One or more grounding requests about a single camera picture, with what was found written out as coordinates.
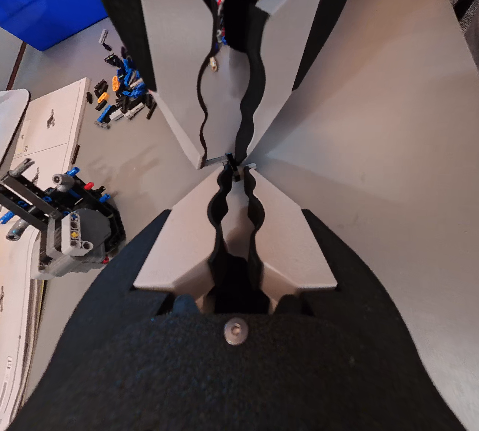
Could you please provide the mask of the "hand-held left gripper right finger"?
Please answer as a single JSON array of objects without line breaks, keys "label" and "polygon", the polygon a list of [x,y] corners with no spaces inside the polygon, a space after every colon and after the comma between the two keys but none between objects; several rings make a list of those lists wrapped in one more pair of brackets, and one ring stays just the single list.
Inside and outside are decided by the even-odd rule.
[{"label": "hand-held left gripper right finger", "polygon": [[244,170],[248,218],[253,225],[248,276],[269,299],[332,290],[337,281],[301,207],[250,167]]}]

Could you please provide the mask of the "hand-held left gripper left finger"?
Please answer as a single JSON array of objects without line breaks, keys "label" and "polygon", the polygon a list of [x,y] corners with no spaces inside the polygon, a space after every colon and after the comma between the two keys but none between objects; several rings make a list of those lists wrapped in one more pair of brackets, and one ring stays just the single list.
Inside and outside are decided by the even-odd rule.
[{"label": "hand-held left gripper left finger", "polygon": [[224,281],[227,250],[221,222],[228,212],[229,168],[218,167],[171,209],[134,286],[190,294]]}]

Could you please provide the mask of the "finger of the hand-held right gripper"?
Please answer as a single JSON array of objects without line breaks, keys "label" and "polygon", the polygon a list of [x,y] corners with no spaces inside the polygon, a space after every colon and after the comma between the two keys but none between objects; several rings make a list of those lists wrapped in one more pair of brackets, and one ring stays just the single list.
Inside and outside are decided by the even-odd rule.
[{"label": "finger of the hand-held right gripper", "polygon": [[224,93],[242,163],[289,99],[320,0],[225,0]]},{"label": "finger of the hand-held right gripper", "polygon": [[157,101],[193,167],[202,168],[205,112],[198,98],[200,69],[212,46],[213,15],[203,0],[141,0]]}]

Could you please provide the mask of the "small lego axle connector piece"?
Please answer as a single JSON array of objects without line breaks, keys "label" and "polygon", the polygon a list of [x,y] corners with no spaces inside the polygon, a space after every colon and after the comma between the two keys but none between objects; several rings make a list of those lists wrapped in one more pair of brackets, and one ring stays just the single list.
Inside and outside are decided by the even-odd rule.
[{"label": "small lego axle connector piece", "polygon": [[237,183],[243,179],[243,175],[241,170],[242,165],[236,161],[234,155],[229,152],[225,153],[224,155],[214,157],[211,159],[206,159],[204,161],[203,167],[208,167],[212,165],[216,165],[222,163],[223,165],[228,164],[232,171],[232,181]]}]

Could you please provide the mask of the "pile of black blue lego pieces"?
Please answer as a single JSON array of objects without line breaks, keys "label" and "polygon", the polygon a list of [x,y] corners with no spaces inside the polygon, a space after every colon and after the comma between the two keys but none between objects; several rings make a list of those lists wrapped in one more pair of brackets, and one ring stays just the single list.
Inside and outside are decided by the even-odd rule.
[{"label": "pile of black blue lego pieces", "polygon": [[86,93],[87,103],[99,113],[95,125],[105,130],[123,118],[131,121],[143,111],[150,120],[158,108],[127,48],[121,46],[120,54],[114,53],[107,43],[108,33],[102,29],[98,42],[108,52],[104,62],[115,69],[115,74],[110,81],[100,80],[93,92]]}]

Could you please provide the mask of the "partly built grey lego model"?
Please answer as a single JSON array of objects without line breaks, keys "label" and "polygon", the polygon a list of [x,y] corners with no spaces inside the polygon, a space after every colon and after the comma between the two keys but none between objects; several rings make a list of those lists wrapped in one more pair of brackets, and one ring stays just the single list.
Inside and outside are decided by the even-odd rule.
[{"label": "partly built grey lego model", "polygon": [[73,167],[54,174],[53,186],[42,190],[23,175],[33,165],[33,159],[24,159],[1,178],[1,205],[10,213],[1,223],[18,217],[6,239],[18,242],[28,227],[37,230],[27,252],[30,278],[50,280],[102,268],[125,240],[120,213],[105,187],[83,181],[80,168]]}]

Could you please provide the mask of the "open instruction booklet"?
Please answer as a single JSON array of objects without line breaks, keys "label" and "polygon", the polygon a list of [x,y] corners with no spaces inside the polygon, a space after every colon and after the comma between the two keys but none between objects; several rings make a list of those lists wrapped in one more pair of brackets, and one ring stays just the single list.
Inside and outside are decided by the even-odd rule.
[{"label": "open instruction booklet", "polygon": [[[45,190],[55,173],[66,172],[72,161],[86,104],[90,80],[83,78],[29,102],[16,144],[1,166],[1,176],[22,159],[34,165],[25,177]],[[18,242],[6,233],[17,220],[1,223],[0,243],[0,425],[6,430],[26,398],[26,388],[36,345],[43,282],[26,270],[27,252],[37,230],[28,227]]]}]

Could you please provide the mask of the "white stand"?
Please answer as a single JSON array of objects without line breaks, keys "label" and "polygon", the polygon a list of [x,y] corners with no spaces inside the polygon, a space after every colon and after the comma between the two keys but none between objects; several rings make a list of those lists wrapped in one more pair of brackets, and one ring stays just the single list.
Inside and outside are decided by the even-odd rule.
[{"label": "white stand", "polygon": [[0,93],[0,165],[16,144],[20,125],[31,100],[27,89],[1,91]]}]

